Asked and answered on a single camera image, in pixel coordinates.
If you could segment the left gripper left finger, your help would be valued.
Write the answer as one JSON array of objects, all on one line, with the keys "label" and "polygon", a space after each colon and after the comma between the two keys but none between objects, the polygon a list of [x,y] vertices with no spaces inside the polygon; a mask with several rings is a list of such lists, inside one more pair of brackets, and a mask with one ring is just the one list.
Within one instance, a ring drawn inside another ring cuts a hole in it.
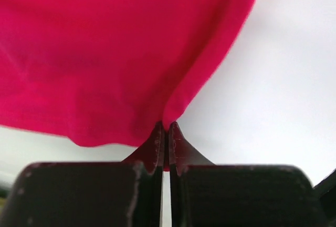
[{"label": "left gripper left finger", "polygon": [[1,226],[161,226],[163,126],[120,162],[37,162],[17,177]]}]

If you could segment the red t shirt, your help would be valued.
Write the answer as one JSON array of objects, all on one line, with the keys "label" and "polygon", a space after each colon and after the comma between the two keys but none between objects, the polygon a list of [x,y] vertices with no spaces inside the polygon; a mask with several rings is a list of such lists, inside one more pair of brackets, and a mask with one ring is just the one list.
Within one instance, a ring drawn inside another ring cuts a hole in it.
[{"label": "red t shirt", "polygon": [[140,146],[221,64],[255,0],[1,0],[1,125]]}]

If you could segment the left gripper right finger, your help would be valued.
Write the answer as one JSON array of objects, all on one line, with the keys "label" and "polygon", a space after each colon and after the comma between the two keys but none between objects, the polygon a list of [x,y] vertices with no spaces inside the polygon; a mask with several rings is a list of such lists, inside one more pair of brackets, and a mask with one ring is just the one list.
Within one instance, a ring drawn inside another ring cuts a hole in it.
[{"label": "left gripper right finger", "polygon": [[287,165],[215,165],[183,136],[167,135],[173,226],[326,226],[310,181]]}]

